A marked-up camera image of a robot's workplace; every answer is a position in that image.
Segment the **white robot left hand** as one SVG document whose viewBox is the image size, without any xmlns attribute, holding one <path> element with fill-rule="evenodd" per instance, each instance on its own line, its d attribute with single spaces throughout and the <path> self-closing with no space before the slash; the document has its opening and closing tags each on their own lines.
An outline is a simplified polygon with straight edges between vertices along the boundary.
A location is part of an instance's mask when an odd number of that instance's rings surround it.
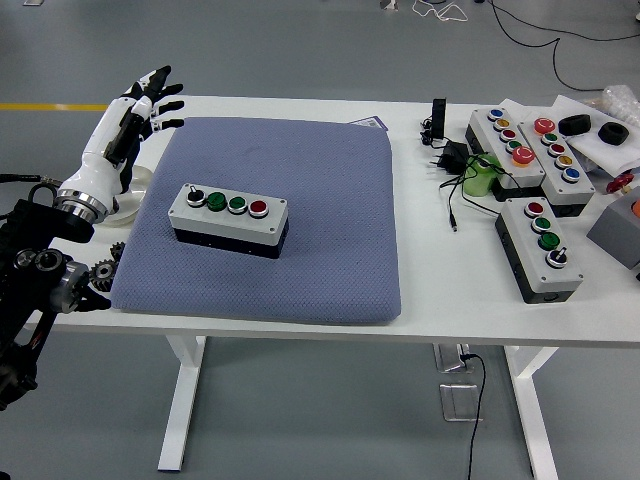
<svg viewBox="0 0 640 480">
<path fill-rule="evenodd" d="M 141 77 L 111 101 L 82 153 L 80 168 L 60 186 L 54 205 L 81 208 L 97 217 L 114 211 L 114 198 L 129 188 L 141 143 L 156 132 L 184 125 L 164 114 L 184 107 L 181 84 L 167 85 L 169 65 Z"/>
</svg>

